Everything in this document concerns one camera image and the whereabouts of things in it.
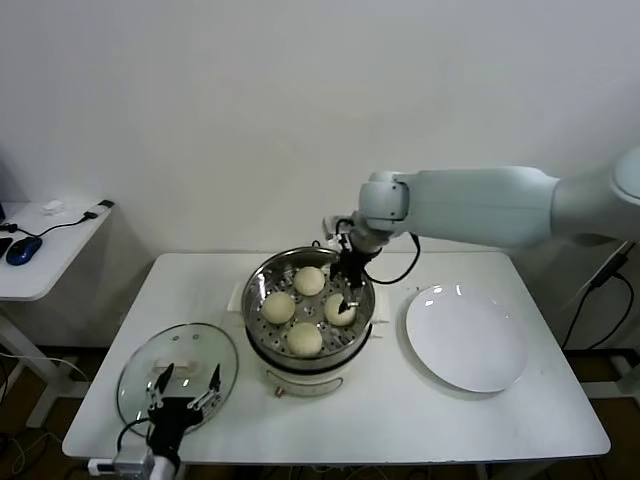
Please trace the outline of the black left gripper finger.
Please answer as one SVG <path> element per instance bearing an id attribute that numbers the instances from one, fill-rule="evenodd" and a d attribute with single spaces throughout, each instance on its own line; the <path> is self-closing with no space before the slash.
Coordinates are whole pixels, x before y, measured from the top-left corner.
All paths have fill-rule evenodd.
<path id="1" fill-rule="evenodd" d="M 217 364 L 210 378 L 208 389 L 188 404 L 188 408 L 196 411 L 210 411 L 221 398 L 220 365 Z"/>
<path id="2" fill-rule="evenodd" d="M 169 363 L 157 371 L 146 386 L 148 408 L 159 408 L 162 405 L 162 395 L 165 392 L 174 372 L 174 363 Z"/>

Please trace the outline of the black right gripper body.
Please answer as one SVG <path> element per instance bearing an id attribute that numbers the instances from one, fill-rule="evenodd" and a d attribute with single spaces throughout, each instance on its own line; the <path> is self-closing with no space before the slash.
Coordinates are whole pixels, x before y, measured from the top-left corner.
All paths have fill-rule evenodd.
<path id="1" fill-rule="evenodd" d="M 339 253 L 339 274 L 352 290 L 363 286 L 365 267 L 372 259 L 372 253 L 362 252 L 358 249 L 346 248 Z"/>

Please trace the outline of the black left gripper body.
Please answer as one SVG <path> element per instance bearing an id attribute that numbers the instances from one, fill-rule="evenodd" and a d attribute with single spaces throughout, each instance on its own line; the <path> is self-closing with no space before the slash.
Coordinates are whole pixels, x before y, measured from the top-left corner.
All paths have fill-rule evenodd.
<path id="1" fill-rule="evenodd" d="M 153 425 L 148 445 L 154 453 L 177 453 L 186 431 L 199 425 L 204 415 L 190 407 L 193 397 L 165 397 L 161 406 L 148 410 Z"/>

